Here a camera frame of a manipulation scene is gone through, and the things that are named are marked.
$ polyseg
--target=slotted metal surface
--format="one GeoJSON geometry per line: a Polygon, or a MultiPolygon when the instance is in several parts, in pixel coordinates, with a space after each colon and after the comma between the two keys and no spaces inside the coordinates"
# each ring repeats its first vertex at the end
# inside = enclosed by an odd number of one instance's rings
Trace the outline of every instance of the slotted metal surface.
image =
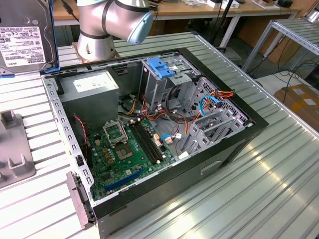
{"type": "MultiPolygon", "coordinates": [[[[187,47],[270,126],[234,162],[111,238],[310,238],[319,232],[319,141],[284,106],[199,36],[116,42],[121,56],[187,47]]],[[[62,66],[80,63],[59,49],[62,66]]],[[[0,81],[0,111],[22,114],[37,174],[0,190],[1,238],[99,238],[81,231],[64,183],[71,170],[38,73],[0,81]]]]}
{"type": "Polygon", "coordinates": [[[319,55],[319,26],[305,19],[275,20],[272,27],[304,48],[319,55]]]}

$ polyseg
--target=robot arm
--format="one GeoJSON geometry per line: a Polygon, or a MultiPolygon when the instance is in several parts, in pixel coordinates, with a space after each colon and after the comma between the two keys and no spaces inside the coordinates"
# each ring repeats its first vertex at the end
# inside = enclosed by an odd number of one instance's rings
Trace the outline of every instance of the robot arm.
{"type": "Polygon", "coordinates": [[[153,22],[148,0],[78,0],[80,37],[78,52],[100,61],[115,54],[112,36],[132,44],[147,37],[153,22]]]}

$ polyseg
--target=green motherboard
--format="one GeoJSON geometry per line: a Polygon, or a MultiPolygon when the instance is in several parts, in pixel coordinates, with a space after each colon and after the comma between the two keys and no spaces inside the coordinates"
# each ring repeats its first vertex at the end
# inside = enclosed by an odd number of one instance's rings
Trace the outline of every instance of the green motherboard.
{"type": "MultiPolygon", "coordinates": [[[[128,138],[127,142],[115,145],[113,148],[103,130],[88,137],[92,147],[90,171],[94,177],[92,193],[95,201],[175,162],[173,155],[165,145],[159,147],[155,144],[152,135],[156,132],[150,122],[145,119],[140,124],[151,134],[150,139],[162,156],[160,163],[151,163],[129,124],[123,125],[128,138]]],[[[107,132],[110,139],[120,136],[116,127],[112,127],[107,132]]]]}

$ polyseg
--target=sticker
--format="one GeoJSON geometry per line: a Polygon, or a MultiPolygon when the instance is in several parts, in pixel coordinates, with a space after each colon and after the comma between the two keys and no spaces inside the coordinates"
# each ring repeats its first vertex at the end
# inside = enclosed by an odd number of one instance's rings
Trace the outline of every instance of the sticker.
{"type": "Polygon", "coordinates": [[[169,68],[171,71],[175,71],[175,70],[178,70],[178,68],[176,66],[172,66],[169,68]]]}
{"type": "Polygon", "coordinates": [[[303,95],[304,92],[302,91],[302,89],[297,88],[297,89],[293,89],[298,95],[303,95]]]}
{"type": "Polygon", "coordinates": [[[40,28],[0,27],[0,52],[7,67],[44,63],[40,28]]]}
{"type": "Polygon", "coordinates": [[[312,99],[304,99],[304,101],[306,101],[306,103],[310,106],[315,106],[316,103],[312,100],[312,99]]]}
{"type": "Polygon", "coordinates": [[[108,76],[105,74],[99,75],[99,76],[91,76],[79,80],[75,80],[73,82],[76,90],[78,92],[84,92],[89,91],[92,89],[100,88],[109,85],[111,82],[109,82],[108,76]]]}

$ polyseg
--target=gray plastic holder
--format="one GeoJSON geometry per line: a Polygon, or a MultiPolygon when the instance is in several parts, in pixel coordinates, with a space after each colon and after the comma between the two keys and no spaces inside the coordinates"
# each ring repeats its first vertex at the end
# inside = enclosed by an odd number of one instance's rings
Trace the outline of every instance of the gray plastic holder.
{"type": "Polygon", "coordinates": [[[36,172],[21,115],[0,113],[0,188],[36,172]]]}

